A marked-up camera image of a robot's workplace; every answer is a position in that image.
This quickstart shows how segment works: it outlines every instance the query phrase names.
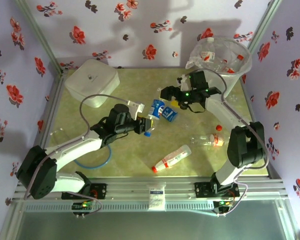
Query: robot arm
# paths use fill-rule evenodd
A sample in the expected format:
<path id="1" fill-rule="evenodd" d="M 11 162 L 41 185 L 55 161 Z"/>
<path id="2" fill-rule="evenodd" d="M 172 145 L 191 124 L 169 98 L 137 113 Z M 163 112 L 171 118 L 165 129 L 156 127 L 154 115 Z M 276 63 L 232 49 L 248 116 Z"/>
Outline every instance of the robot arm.
<path id="1" fill-rule="evenodd" d="M 210 87 L 203 71 L 189 74 L 191 90 L 182 91 L 179 87 L 168 86 L 161 91 L 161 98 L 171 101 L 172 97 L 181 109 L 190 104 L 199 103 L 204 109 L 214 114 L 231 131 L 225 164 L 211 177 L 213 192 L 220 193 L 231 189 L 235 179 L 243 170 L 265 156 L 262 145 L 249 129 L 225 105 L 221 91 Z M 260 122 L 251 122 L 250 127 L 264 140 L 264 127 Z"/>
<path id="2" fill-rule="evenodd" d="M 113 143 L 120 134 L 134 131 L 141 134 L 150 129 L 152 121 L 138 117 L 143 104 L 128 101 L 127 106 L 116 104 L 109 116 L 93 125 L 86 134 L 82 134 L 61 145 L 42 149 L 32 147 L 27 153 L 16 177 L 27 188 L 40 162 L 46 158 L 37 173 L 30 194 L 34 199 L 41 199 L 51 192 L 74 192 L 90 194 L 91 182 L 81 172 L 72 174 L 58 173 L 71 161 Z"/>

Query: white plastic container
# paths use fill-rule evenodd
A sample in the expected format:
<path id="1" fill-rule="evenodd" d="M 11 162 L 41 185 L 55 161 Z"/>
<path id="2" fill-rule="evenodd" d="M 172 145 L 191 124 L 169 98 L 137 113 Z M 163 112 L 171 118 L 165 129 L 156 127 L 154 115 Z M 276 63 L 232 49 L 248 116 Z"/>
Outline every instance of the white plastic container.
<path id="1" fill-rule="evenodd" d="M 98 60 L 89 59 L 65 80 L 64 85 L 71 96 L 81 102 L 93 94 L 111 95 L 119 83 L 119 75 L 115 68 Z M 84 103 L 92 108 L 99 108 L 106 100 L 105 96 L 96 96 Z"/>

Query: plastic bottle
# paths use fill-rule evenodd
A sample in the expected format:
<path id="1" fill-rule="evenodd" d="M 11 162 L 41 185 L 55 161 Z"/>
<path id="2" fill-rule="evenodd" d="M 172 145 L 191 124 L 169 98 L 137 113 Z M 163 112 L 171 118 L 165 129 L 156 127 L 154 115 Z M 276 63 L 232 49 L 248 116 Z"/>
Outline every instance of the plastic bottle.
<path id="1" fill-rule="evenodd" d="M 152 131 L 158 126 L 160 116 L 165 107 L 165 103 L 159 98 L 160 93 L 161 88 L 158 88 L 154 93 L 153 102 L 147 115 L 147 118 L 152 120 L 152 125 L 151 128 L 144 133 L 146 137 L 151 137 Z"/>
<path id="2" fill-rule="evenodd" d="M 229 64 L 226 65 L 224 68 L 224 72 L 234 74 L 240 70 L 240 66 L 242 64 L 242 60 L 244 59 L 244 56 L 238 55 L 234 61 L 231 61 Z"/>
<path id="3" fill-rule="evenodd" d="M 152 167 L 152 171 L 157 173 L 160 170 L 170 168 L 176 163 L 180 162 L 182 159 L 188 157 L 191 154 L 191 150 L 188 145 L 183 145 L 178 150 L 171 152 L 164 157 L 160 162 Z"/>
<path id="4" fill-rule="evenodd" d="M 215 61 L 216 49 L 214 41 L 213 37 L 208 37 L 206 45 L 202 47 L 201 58 L 205 63 L 214 63 Z"/>
<path id="5" fill-rule="evenodd" d="M 212 133 L 208 135 L 195 135 L 190 138 L 192 145 L 197 146 L 213 146 L 221 147 L 225 143 L 225 139 L 220 133 Z"/>

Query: purple wall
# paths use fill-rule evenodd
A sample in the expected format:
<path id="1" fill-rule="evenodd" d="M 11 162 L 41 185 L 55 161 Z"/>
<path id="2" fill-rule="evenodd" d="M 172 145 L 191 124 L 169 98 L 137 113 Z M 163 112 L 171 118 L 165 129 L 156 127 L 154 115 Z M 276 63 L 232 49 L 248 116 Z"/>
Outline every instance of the purple wall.
<path id="1" fill-rule="evenodd" d="M 14 1 L 0 1 L 0 231 L 57 75 L 28 26 Z"/>
<path id="2" fill-rule="evenodd" d="M 112 67 L 183 67 L 198 39 L 212 35 L 247 46 L 270 0 L 25 2 L 66 69 L 91 58 Z"/>
<path id="3" fill-rule="evenodd" d="M 300 0 L 282 1 L 258 47 L 245 87 L 300 228 Z"/>

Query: white label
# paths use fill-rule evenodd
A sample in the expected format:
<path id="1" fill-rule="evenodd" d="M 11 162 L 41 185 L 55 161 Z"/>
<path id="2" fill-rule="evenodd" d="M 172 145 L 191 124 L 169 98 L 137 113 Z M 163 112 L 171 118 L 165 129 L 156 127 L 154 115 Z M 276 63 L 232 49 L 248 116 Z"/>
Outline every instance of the white label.
<path id="1" fill-rule="evenodd" d="M 201 58 L 204 62 L 213 63 L 215 60 L 215 53 L 212 51 L 203 51 L 201 53 Z"/>

